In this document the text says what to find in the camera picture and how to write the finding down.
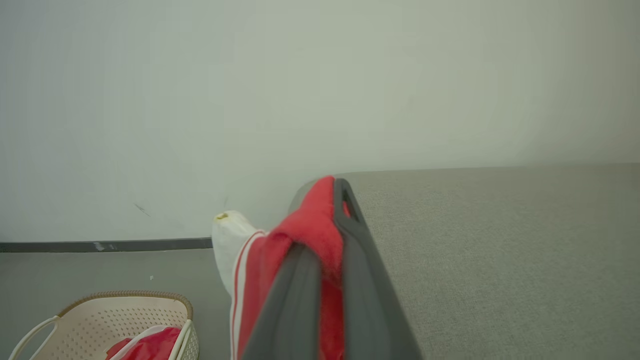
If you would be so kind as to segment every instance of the red garment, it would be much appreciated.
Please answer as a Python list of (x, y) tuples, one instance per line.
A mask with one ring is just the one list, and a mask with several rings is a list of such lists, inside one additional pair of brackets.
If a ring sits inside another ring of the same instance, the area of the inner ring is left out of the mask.
[[(161, 332), (142, 338), (131, 350), (127, 351), (122, 360), (167, 360), (179, 334), (180, 329), (168, 327)], [(130, 341), (131, 339), (124, 339), (113, 345), (107, 351), (106, 360), (111, 359)]]
[(232, 358), (241, 359), (271, 284), (294, 241), (311, 248), (322, 262), (321, 359), (342, 359), (342, 236), (333, 224), (333, 181), (324, 177), (309, 190), (300, 209), (269, 235), (256, 232), (244, 244), (234, 267), (231, 309)]

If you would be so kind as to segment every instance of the gray carpet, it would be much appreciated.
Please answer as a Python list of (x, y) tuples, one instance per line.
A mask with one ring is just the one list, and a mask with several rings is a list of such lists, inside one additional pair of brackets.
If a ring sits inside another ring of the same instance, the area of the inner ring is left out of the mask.
[[(194, 308), (200, 359), (229, 359), (231, 299), (212, 249), (86, 254), (0, 254), (0, 359), (32, 327), (98, 291), (172, 291)], [(23, 352), (29, 359), (42, 342)]]

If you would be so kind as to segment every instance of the red towel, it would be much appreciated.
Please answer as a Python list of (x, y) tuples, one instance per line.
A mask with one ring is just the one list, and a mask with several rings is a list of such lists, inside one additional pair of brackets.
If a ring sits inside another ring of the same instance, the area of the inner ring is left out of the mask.
[(342, 359), (342, 237), (333, 224), (333, 177), (309, 190), (300, 209), (268, 235), (256, 232), (244, 244), (234, 266), (231, 309), (232, 358), (242, 359), (271, 284), (294, 241), (311, 248), (322, 262), (320, 359)]

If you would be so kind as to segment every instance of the perforated basket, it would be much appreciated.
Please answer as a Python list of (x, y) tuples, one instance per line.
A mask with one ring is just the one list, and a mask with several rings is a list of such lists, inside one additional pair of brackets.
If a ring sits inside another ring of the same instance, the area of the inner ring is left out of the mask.
[(189, 300), (176, 293), (96, 293), (34, 327), (20, 340), (9, 360), (16, 360), (29, 340), (52, 323), (53, 330), (31, 360), (105, 360), (106, 350), (154, 325), (182, 329), (169, 360), (197, 360), (198, 336), (192, 316)]

